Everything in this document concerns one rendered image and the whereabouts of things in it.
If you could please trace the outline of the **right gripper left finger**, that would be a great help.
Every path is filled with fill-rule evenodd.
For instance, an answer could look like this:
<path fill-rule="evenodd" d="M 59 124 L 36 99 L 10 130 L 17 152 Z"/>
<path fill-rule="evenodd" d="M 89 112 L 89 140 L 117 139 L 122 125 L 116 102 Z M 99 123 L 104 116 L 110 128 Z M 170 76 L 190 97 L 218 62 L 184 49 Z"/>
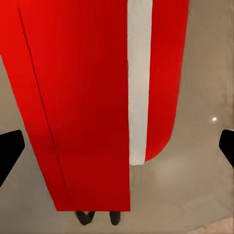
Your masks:
<path fill-rule="evenodd" d="M 21 130 L 0 135 L 0 187 L 25 148 Z"/>

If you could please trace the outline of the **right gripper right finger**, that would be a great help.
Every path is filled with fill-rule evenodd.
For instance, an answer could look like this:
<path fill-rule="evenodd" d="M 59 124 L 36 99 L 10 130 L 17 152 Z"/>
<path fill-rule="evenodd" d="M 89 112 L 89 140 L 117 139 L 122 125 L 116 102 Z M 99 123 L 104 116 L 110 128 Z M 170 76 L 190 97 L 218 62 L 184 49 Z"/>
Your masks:
<path fill-rule="evenodd" d="M 219 147 L 234 168 L 234 131 L 223 130 Z"/>

